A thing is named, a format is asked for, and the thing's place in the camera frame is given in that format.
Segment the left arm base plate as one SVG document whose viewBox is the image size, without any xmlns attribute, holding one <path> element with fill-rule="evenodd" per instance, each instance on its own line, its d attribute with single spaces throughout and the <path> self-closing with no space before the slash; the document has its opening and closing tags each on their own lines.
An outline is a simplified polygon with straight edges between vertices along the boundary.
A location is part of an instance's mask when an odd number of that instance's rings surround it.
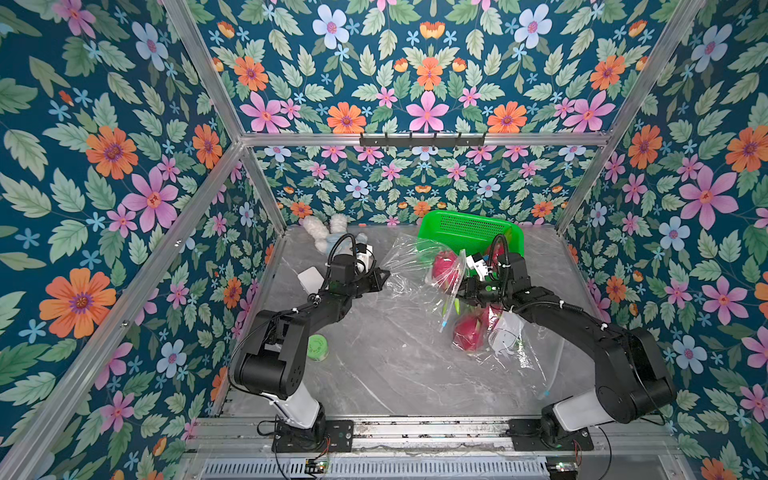
<svg viewBox="0 0 768 480">
<path fill-rule="evenodd" d="M 279 420 L 271 450 L 273 453 L 349 453 L 354 427 L 352 420 L 321 419 L 310 429 L 299 429 Z"/>
</svg>

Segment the pink dragon fruit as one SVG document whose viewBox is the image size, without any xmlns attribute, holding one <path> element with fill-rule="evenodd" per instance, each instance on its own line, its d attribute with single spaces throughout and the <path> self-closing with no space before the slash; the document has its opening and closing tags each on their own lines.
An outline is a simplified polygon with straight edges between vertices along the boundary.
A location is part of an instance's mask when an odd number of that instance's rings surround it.
<svg viewBox="0 0 768 480">
<path fill-rule="evenodd" d="M 451 250 L 439 252 L 432 264 L 432 280 L 445 292 L 452 291 L 462 277 L 461 263 L 457 254 Z"/>
<path fill-rule="evenodd" d="M 454 325 L 453 345 L 465 352 L 477 352 L 487 343 L 501 319 L 497 306 L 473 307 Z"/>
</svg>

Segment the black hook rail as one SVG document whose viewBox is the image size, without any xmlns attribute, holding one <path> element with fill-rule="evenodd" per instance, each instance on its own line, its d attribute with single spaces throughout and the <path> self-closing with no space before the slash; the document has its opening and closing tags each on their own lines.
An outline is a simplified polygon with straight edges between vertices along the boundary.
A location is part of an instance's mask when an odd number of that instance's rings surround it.
<svg viewBox="0 0 768 480">
<path fill-rule="evenodd" d="M 438 149 L 452 149 L 458 147 L 477 147 L 483 146 L 486 141 L 485 134 L 361 134 L 358 137 L 358 143 L 361 147 L 393 147 L 393 148 L 412 148 L 412 147 L 436 147 Z"/>
</svg>

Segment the white plush bear toy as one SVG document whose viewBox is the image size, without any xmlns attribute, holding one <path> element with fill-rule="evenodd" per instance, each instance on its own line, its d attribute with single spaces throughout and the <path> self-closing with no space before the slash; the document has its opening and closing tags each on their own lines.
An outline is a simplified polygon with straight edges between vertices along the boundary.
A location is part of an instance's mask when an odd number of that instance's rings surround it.
<svg viewBox="0 0 768 480">
<path fill-rule="evenodd" d="M 348 234 L 348 216 L 345 214 L 334 214 L 330 220 L 323 221 L 316 216 L 308 216 L 301 222 L 302 227 L 312 237 L 315 248 L 324 254 L 330 254 L 334 245 Z M 359 252 L 365 252 L 367 247 L 367 236 L 365 234 L 350 234 L 354 236 L 355 243 Z M 341 245 L 335 250 L 336 253 L 351 253 L 352 240 L 345 238 Z"/>
</svg>

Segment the clear zip-top bag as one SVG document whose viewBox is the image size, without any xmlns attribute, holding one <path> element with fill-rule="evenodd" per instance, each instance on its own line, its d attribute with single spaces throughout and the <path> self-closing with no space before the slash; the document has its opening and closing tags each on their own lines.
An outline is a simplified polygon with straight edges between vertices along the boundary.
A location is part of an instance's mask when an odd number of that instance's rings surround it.
<svg viewBox="0 0 768 480">
<path fill-rule="evenodd" d="M 439 332 L 444 331 L 458 308 L 458 289 L 466 273 L 466 253 L 461 250 L 457 254 L 461 282 L 452 291 L 445 292 L 432 280 L 433 260 L 439 252 L 447 250 L 438 242 L 399 235 L 383 261 L 390 277 L 379 293 L 378 303 L 426 322 Z"/>
<path fill-rule="evenodd" d="M 453 345 L 453 329 L 457 320 L 471 308 L 458 301 L 450 333 L 453 348 L 489 372 L 502 374 L 516 381 L 538 399 L 550 395 L 562 358 L 565 340 L 550 330 L 505 311 L 491 333 L 486 345 L 477 352 L 465 352 Z"/>
</svg>

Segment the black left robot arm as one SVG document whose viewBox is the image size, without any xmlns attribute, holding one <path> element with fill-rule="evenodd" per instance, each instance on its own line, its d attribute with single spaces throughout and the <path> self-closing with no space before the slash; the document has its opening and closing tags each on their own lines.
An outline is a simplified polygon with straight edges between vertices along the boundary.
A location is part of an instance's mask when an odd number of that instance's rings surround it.
<svg viewBox="0 0 768 480">
<path fill-rule="evenodd" d="M 331 259 L 305 303 L 281 311 L 261 310 L 233 352 L 233 388 L 261 397 L 276 409 L 279 424 L 321 436 L 325 412 L 303 383 L 310 337 L 340 322 L 353 301 L 384 289 L 390 272 L 350 254 Z"/>
</svg>

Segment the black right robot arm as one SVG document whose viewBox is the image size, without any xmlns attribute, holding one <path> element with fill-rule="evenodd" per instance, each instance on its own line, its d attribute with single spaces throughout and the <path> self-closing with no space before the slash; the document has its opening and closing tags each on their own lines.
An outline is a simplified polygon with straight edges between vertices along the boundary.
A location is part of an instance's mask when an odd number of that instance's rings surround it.
<svg viewBox="0 0 768 480">
<path fill-rule="evenodd" d="M 500 306 L 544 327 L 594 362 L 592 389 L 542 410 L 542 440 L 553 444 L 589 427 L 629 424 L 673 403 L 676 387 L 648 330 L 607 323 L 564 302 L 553 291 L 534 286 L 525 259 L 518 253 L 502 253 L 498 260 L 497 274 L 488 280 L 464 279 L 458 297 L 473 306 Z"/>
</svg>

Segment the white rectangular box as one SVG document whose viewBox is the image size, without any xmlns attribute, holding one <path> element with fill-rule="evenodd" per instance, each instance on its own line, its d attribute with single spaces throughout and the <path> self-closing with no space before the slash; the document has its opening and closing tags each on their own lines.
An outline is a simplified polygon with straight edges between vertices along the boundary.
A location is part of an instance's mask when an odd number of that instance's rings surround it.
<svg viewBox="0 0 768 480">
<path fill-rule="evenodd" d="M 297 278 L 308 295 L 317 294 L 325 288 L 325 276 L 316 267 L 301 271 Z"/>
</svg>

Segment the green plastic basket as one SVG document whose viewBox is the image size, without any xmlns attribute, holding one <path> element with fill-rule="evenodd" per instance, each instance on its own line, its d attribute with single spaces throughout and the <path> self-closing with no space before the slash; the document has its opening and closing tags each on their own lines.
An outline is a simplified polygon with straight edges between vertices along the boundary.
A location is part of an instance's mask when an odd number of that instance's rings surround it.
<svg viewBox="0 0 768 480">
<path fill-rule="evenodd" d="M 500 219 L 447 210 L 424 216 L 418 238 L 438 242 L 459 254 L 486 252 L 497 235 L 503 235 L 509 250 L 524 256 L 524 233 L 520 226 Z"/>
</svg>

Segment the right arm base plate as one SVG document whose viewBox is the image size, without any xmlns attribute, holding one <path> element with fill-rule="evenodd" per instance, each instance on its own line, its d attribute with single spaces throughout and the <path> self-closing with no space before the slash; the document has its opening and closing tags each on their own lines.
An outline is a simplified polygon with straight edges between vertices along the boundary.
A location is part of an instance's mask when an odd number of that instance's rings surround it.
<svg viewBox="0 0 768 480">
<path fill-rule="evenodd" d="M 593 451 L 594 444 L 586 428 L 563 430 L 553 418 L 513 418 L 507 422 L 508 436 L 516 451 Z"/>
</svg>

